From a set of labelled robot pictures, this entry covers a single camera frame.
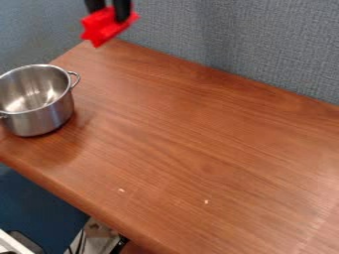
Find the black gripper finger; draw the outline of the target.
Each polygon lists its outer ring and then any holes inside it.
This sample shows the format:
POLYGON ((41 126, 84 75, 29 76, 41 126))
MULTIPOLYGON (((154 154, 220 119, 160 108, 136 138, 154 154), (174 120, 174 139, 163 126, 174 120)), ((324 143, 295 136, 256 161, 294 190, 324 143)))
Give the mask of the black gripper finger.
POLYGON ((131 0, 112 0, 112 7, 115 10, 115 21, 123 23, 131 15, 131 0))
POLYGON ((93 13, 105 7, 105 0, 84 0, 87 11, 93 13))

